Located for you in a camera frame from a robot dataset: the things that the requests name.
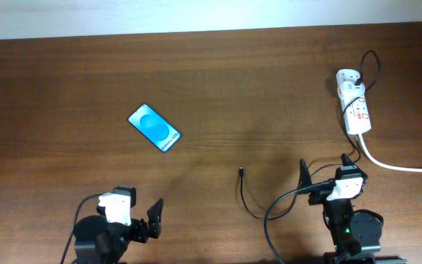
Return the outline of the blue screen Galaxy smartphone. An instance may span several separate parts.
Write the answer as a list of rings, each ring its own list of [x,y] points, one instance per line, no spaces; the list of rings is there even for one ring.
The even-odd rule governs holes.
[[[176,128],[145,103],[127,121],[163,153],[168,152],[181,138]]]

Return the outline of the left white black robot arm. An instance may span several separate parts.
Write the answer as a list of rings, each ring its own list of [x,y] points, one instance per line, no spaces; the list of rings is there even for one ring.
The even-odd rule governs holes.
[[[159,199],[147,211],[148,219],[132,219],[131,225],[109,222],[105,208],[97,206],[97,214],[87,216],[74,225],[74,263],[118,263],[131,242],[146,243],[161,233],[164,201]]]

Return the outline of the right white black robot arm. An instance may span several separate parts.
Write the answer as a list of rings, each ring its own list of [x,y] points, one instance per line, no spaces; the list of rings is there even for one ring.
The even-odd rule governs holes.
[[[313,183],[306,162],[300,160],[299,187],[310,205],[322,205],[325,226],[333,240],[334,252],[323,255],[325,263],[406,263],[400,257],[377,257],[384,218],[374,211],[354,209],[352,200],[363,193],[368,175],[343,154],[335,176]]]

